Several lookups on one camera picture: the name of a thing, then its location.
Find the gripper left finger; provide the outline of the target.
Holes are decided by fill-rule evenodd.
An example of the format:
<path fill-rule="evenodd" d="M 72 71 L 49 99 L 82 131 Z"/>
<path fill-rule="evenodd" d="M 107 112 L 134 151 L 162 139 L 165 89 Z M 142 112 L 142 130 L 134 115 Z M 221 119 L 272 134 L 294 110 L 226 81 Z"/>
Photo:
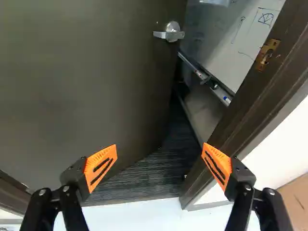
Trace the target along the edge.
<path fill-rule="evenodd" d="M 32 194 L 20 230 L 52 231 L 58 213 L 62 213 L 66 230 L 87 231 L 81 203 L 87 200 L 116 160 L 114 144 L 78 159 L 60 175 L 58 189 L 41 188 Z"/>

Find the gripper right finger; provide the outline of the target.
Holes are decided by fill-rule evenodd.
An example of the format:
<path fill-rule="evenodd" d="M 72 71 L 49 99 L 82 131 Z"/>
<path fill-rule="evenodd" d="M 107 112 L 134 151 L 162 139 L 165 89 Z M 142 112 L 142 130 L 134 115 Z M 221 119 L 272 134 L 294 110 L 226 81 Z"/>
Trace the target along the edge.
<path fill-rule="evenodd" d="M 214 179 L 233 203 L 227 231 L 245 231 L 254 211 L 262 231 L 291 231 L 291 220 L 281 194 L 272 189 L 254 187 L 256 176 L 237 157 L 229 157 L 208 143 L 201 157 Z"/>

